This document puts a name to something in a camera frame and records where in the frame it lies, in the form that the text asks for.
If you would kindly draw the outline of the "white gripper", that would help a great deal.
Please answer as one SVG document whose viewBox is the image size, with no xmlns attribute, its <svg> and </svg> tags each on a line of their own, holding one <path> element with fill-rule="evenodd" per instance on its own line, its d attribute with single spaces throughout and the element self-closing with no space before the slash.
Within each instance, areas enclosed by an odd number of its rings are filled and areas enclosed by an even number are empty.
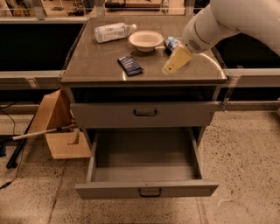
<svg viewBox="0 0 280 224">
<path fill-rule="evenodd" d="M 203 53 L 213 48 L 221 40 L 238 33 L 236 29 L 228 28 L 219 23 L 211 6 L 208 5 L 187 23 L 182 34 L 185 45 L 178 46 L 173 50 L 163 66 L 163 72 L 166 74 L 175 73 L 191 60 L 192 53 Z"/>
</svg>

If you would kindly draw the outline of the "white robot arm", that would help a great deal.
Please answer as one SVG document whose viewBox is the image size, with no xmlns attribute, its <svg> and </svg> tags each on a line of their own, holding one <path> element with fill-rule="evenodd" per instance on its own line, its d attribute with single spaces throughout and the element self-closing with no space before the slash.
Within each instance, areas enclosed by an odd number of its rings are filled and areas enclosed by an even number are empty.
<svg viewBox="0 0 280 224">
<path fill-rule="evenodd" d="M 280 55 L 280 0 L 210 0 L 186 24 L 182 40 L 172 48 L 163 71 L 173 74 L 195 53 L 203 53 L 239 33 L 259 40 Z"/>
</svg>

